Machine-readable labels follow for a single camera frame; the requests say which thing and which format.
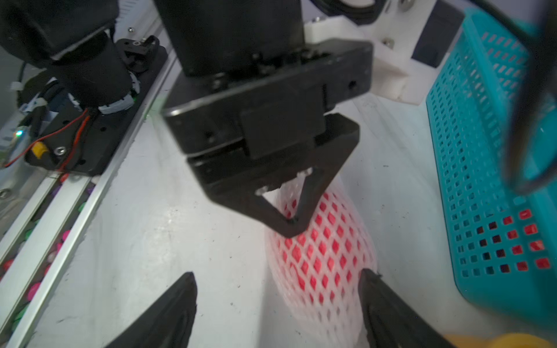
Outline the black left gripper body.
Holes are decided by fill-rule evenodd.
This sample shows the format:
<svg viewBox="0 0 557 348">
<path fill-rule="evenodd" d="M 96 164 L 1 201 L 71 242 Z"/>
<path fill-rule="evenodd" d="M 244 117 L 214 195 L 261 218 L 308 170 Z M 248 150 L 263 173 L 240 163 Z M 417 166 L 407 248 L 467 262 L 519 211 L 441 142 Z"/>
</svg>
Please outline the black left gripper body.
<svg viewBox="0 0 557 348">
<path fill-rule="evenodd" d="M 371 88 L 374 46 L 330 39 L 279 61 L 268 75 L 213 79 L 180 75 L 161 110 L 178 146 L 188 156 L 246 143 L 266 156 L 325 131 L 324 114 Z"/>
</svg>

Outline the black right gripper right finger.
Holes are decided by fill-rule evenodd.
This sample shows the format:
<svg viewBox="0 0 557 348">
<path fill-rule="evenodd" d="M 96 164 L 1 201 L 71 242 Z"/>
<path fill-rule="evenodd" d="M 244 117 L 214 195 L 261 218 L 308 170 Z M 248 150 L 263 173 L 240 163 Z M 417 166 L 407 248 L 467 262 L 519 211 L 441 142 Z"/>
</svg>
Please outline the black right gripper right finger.
<svg viewBox="0 0 557 348">
<path fill-rule="evenodd" d="M 371 269 L 364 268 L 358 294 L 370 347 L 452 347 Z"/>
</svg>

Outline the netted red apple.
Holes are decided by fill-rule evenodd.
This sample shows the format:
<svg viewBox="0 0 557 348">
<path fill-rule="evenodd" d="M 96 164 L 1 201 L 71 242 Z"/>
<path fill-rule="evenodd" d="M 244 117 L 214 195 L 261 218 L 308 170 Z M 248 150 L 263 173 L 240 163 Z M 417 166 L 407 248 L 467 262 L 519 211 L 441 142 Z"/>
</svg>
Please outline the netted red apple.
<svg viewBox="0 0 557 348">
<path fill-rule="evenodd" d="M 496 274 L 548 271 L 552 261 L 542 239 L 540 228 L 529 208 L 501 217 L 490 217 L 475 229 L 475 258 L 488 276 Z"/>
<path fill-rule="evenodd" d="M 301 328 L 329 347 L 355 347 L 363 315 L 358 282 L 378 270 L 374 242 L 335 178 L 307 229 L 287 238 L 267 229 L 265 251 L 278 292 Z"/>
</svg>

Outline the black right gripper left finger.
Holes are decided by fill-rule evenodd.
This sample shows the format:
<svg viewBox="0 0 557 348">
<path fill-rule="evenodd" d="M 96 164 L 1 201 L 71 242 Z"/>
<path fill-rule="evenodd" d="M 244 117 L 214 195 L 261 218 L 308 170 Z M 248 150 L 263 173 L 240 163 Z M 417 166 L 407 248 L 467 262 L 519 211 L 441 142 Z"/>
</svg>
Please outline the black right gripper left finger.
<svg viewBox="0 0 557 348">
<path fill-rule="evenodd" d="M 197 283 L 183 274 L 108 347 L 187 347 L 197 313 Z"/>
</svg>

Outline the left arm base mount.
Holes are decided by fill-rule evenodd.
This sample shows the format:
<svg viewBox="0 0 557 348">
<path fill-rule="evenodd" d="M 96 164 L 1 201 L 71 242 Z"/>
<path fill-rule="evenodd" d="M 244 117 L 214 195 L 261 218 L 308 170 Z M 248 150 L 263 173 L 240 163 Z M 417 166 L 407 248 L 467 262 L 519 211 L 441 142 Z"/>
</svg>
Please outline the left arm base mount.
<svg viewBox="0 0 557 348">
<path fill-rule="evenodd" d="M 61 173 L 103 173 L 167 59 L 156 36 L 113 42 L 103 34 L 81 60 L 56 64 L 32 113 L 24 161 Z"/>
</svg>

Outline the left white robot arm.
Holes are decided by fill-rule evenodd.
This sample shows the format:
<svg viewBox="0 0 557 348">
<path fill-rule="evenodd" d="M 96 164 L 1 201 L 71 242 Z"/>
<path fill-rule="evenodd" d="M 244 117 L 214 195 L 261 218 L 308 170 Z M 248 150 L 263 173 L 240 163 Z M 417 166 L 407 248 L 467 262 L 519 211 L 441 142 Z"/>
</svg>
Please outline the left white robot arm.
<svg viewBox="0 0 557 348">
<path fill-rule="evenodd" d="M 367 41 L 308 43 L 298 1 L 156 1 L 183 70 L 162 115 L 207 197 L 292 238 L 360 140 Z M 132 95 L 117 1 L 3 1 L 1 46 L 93 113 Z"/>
</svg>

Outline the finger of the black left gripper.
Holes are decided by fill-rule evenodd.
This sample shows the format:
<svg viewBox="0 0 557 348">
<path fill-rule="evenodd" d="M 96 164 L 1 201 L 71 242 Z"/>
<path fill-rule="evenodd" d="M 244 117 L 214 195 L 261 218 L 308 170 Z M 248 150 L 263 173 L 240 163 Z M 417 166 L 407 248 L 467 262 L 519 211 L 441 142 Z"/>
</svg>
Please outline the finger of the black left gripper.
<svg viewBox="0 0 557 348">
<path fill-rule="evenodd" d="M 319 201 L 360 141 L 358 123 L 327 114 L 325 132 L 260 159 L 240 146 L 187 160 L 206 197 L 291 238 L 309 226 Z"/>
</svg>

